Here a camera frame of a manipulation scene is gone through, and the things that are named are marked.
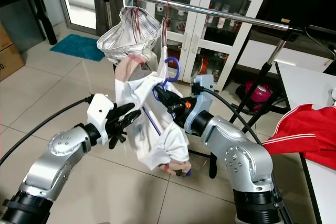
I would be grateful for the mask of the dark grey curtain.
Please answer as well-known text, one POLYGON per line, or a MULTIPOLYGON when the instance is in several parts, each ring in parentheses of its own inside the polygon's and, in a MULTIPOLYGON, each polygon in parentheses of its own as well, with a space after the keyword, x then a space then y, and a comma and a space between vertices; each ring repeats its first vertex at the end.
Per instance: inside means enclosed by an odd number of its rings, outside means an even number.
POLYGON ((96 35, 101 36, 120 22, 123 0, 94 0, 96 14, 96 35))

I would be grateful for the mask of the white denim jeans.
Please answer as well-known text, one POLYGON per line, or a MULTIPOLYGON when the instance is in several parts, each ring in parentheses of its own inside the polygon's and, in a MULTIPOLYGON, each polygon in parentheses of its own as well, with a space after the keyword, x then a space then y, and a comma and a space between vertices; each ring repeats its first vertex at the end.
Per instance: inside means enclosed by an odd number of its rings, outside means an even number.
POLYGON ((122 8, 119 16, 119 24, 98 39, 98 49, 115 65, 127 56, 139 55, 150 70, 157 70, 159 60, 153 50, 162 35, 162 23, 134 6, 122 8))

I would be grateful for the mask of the white printed shirt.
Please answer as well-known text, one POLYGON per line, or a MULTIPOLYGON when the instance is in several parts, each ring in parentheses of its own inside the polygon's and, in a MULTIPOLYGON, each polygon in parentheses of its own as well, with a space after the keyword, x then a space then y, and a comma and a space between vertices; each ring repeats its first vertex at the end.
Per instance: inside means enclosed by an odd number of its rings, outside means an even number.
POLYGON ((186 133, 154 96, 154 87, 166 79, 165 72, 141 70, 144 62, 142 55, 129 55, 116 64, 115 102, 133 104, 133 111, 140 112, 125 128, 128 140, 139 162, 149 169, 187 174, 192 165, 186 133))

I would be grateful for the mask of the purple wire hanger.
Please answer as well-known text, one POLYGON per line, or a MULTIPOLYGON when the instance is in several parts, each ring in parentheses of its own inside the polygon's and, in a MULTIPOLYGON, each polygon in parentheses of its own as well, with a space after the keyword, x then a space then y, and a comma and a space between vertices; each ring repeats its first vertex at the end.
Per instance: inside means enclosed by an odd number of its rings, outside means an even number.
POLYGON ((177 58, 166 59, 166 72, 159 74, 154 71, 144 77, 138 85, 136 93, 142 99, 141 111, 149 126, 148 153, 141 161, 148 167, 160 167, 176 176, 189 177, 192 175, 192 165, 188 157, 188 138, 185 131, 178 126, 154 96, 154 87, 164 87, 167 90, 173 83, 180 80, 182 75, 181 62, 177 58))

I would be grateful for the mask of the printed cardboard box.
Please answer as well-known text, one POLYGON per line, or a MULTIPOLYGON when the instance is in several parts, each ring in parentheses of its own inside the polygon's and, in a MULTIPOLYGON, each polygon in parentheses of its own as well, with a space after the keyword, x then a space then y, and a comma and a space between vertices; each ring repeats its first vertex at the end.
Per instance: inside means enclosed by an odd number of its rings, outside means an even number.
POLYGON ((0 50, 0 80, 4 80, 24 65, 24 58, 15 44, 10 44, 8 47, 0 50))

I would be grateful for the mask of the magenta round appliance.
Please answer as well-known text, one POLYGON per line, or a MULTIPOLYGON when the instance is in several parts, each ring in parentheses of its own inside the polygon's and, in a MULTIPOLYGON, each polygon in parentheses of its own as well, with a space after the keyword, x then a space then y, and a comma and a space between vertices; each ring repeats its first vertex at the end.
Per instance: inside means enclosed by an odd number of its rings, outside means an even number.
MULTIPOLYGON (((235 94, 242 100, 253 84, 254 81, 247 81, 243 83, 235 90, 235 94)), ((266 83, 260 83, 254 92, 250 95, 246 106, 254 111, 259 110, 261 109, 261 105, 271 97, 272 93, 273 90, 269 85, 266 83)))

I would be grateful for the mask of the plain cardboard box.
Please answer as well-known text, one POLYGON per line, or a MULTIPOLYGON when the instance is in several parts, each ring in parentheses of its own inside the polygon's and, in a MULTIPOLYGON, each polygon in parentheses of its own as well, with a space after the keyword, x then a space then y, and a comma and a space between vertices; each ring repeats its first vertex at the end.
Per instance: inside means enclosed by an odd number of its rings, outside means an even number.
POLYGON ((5 48, 11 46, 13 43, 10 40, 9 35, 6 32, 6 29, 3 25, 0 25, 0 50, 4 50, 5 48))

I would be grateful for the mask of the white logo t-shirt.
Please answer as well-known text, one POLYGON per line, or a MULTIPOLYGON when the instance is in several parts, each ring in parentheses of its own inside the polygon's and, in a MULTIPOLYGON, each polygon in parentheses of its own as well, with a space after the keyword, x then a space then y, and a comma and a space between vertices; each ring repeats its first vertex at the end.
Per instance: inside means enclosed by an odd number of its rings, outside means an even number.
POLYGON ((161 30, 159 38, 156 42, 156 46, 154 47, 153 52, 156 54, 157 67, 156 70, 159 74, 165 73, 166 70, 166 59, 168 58, 166 52, 166 44, 167 44, 167 30, 168 30, 168 22, 169 19, 164 16, 161 20, 161 30))

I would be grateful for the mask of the teal floor mat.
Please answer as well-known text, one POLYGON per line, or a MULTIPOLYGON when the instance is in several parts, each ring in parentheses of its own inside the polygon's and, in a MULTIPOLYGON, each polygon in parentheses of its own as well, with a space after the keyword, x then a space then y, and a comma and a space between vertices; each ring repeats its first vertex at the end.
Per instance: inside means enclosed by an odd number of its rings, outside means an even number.
POLYGON ((94 38, 70 34, 57 42, 50 51, 100 62, 105 56, 103 51, 98 49, 97 42, 94 38))

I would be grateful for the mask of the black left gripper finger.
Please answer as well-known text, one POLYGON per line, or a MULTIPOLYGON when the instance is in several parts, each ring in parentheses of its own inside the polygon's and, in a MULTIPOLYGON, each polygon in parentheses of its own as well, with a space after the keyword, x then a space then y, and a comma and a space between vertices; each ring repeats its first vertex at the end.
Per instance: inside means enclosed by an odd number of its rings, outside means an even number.
POLYGON ((124 119, 120 121, 122 136, 127 135, 127 133, 124 131, 125 128, 132 125, 132 123, 134 123, 134 121, 136 121, 139 116, 141 116, 140 113, 128 113, 124 116, 124 119))
POLYGON ((114 104, 114 108, 111 109, 111 121, 112 122, 119 121, 126 114, 130 113, 130 111, 132 111, 134 107, 135 107, 134 103, 127 103, 124 105, 114 104))

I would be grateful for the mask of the white drawer front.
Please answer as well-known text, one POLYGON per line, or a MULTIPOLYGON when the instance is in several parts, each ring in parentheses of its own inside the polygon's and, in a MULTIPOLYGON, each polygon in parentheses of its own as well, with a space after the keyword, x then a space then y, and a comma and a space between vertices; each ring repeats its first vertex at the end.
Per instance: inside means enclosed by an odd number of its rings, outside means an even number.
MULTIPOLYGON (((245 49, 243 49, 240 59, 238 60, 238 65, 260 70, 276 49, 277 44, 277 42, 274 45, 271 45, 266 44, 265 42, 252 40, 248 41, 245 49)), ((279 52, 276 60, 293 66, 305 68, 307 70, 319 72, 324 72, 333 62, 333 58, 323 58, 321 56, 302 53, 285 47, 279 52)))

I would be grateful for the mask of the black chrome clothes rack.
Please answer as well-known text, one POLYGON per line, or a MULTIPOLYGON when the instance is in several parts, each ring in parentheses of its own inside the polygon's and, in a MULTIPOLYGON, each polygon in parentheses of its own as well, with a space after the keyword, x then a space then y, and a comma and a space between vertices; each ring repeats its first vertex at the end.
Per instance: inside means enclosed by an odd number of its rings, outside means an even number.
MULTIPOLYGON (((103 1, 106 4, 108 4, 107 13, 108 13, 108 15, 110 15, 111 14, 110 3, 109 3, 110 0, 103 0, 103 1)), ((233 111, 234 116, 240 115, 240 113, 245 112, 245 109, 244 109, 245 104, 247 104, 249 102, 250 96, 252 95, 254 90, 257 88, 259 83, 262 80, 264 80, 267 73, 270 71, 271 66, 273 66, 272 62, 276 61, 276 59, 278 58, 279 52, 281 51, 281 49, 283 49, 283 47, 285 46, 288 39, 290 37, 292 37, 292 35, 294 35, 294 34, 299 35, 301 33, 304 33, 305 35, 309 35, 309 33, 307 33, 307 31, 306 31, 308 27, 300 28, 300 27, 296 27, 296 26, 288 25, 288 24, 274 23, 274 22, 271 22, 271 21, 266 21, 266 20, 261 20, 261 19, 256 19, 256 18, 250 18, 249 16, 230 14, 230 13, 226 13, 226 12, 222 12, 222 11, 218 11, 218 10, 214 10, 214 9, 210 9, 210 8, 197 7, 197 6, 194 6, 194 5, 191 5, 191 4, 182 4, 182 3, 178 3, 178 2, 170 1, 170 0, 140 0, 140 1, 145 1, 147 3, 161 4, 161 5, 164 5, 164 6, 171 6, 171 8, 180 9, 180 10, 187 10, 187 11, 190 11, 190 12, 195 12, 195 13, 199 13, 199 14, 203 14, 203 15, 218 16, 219 18, 229 18, 229 19, 232 19, 234 21, 240 21, 242 23, 248 23, 248 24, 252 24, 252 25, 256 25, 256 26, 266 27, 266 28, 269 28, 269 29, 284 31, 280 42, 276 45, 275 50, 273 51, 271 56, 267 59, 267 62, 264 63, 264 65, 262 66, 262 68, 261 68, 259 74, 257 75, 252 87, 250 87, 249 91, 243 97, 241 104, 238 105, 237 108, 233 111)), ((251 120, 251 123, 249 123, 249 125, 252 126, 254 123, 256 123, 256 121, 259 119, 259 117, 261 117, 262 115, 266 114, 269 111, 273 111, 274 113, 287 113, 288 109, 289 109, 289 100, 286 96, 286 93, 285 93, 283 88, 278 88, 277 91, 275 91, 274 93, 271 94, 271 97, 269 99, 267 99, 266 102, 262 103, 262 107, 261 107, 261 109, 259 109, 259 111, 257 111, 257 113, 254 113, 253 111, 250 111, 251 112, 250 115, 252 115, 252 118, 251 118, 252 120, 251 120), (281 95, 284 95, 284 101, 285 101, 285 104, 287 106, 286 110, 281 109, 281 108, 276 107, 276 106, 272 106, 274 104, 274 102, 276 102, 276 100, 278 100, 281 95)), ((216 178, 217 166, 216 166, 216 157, 214 156, 214 154, 205 155, 205 154, 201 154, 199 152, 195 152, 194 154, 201 155, 203 157, 209 157, 209 161, 211 162, 209 164, 209 177, 213 178, 213 179, 216 178)))

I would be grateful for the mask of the red garment white trim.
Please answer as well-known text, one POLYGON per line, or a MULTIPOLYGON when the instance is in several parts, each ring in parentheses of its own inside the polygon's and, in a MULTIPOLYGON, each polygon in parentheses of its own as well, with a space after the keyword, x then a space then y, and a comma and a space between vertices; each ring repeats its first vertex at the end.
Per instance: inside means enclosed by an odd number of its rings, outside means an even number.
POLYGON ((336 106, 317 110, 312 106, 299 105, 285 114, 263 146, 270 154, 301 153, 336 170, 336 106))

